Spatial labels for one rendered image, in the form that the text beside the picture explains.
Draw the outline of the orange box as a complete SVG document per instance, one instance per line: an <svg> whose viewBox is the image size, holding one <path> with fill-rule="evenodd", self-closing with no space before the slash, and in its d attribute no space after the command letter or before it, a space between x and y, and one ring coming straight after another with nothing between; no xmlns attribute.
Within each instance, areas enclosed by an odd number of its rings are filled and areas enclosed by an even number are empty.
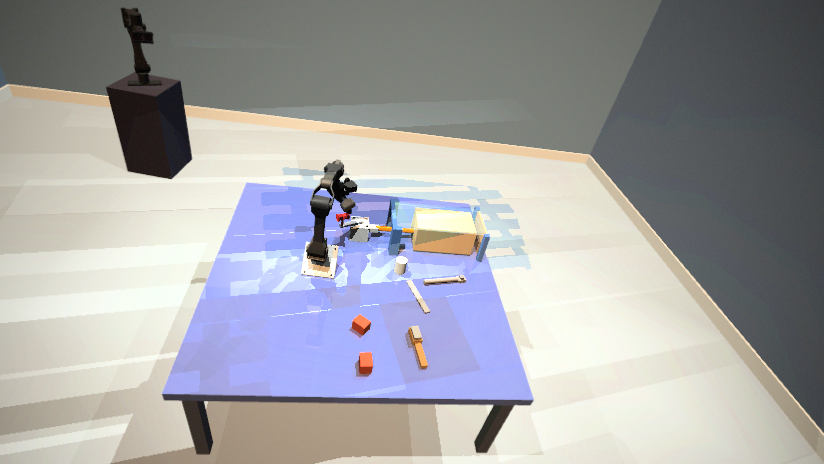
<svg viewBox="0 0 824 464"><path fill-rule="evenodd" d="M372 352L359 353L359 374L372 374Z"/></svg>
<svg viewBox="0 0 824 464"><path fill-rule="evenodd" d="M362 315L358 315L354 320L352 320L352 329L364 335L370 330L371 321L363 317Z"/></svg>

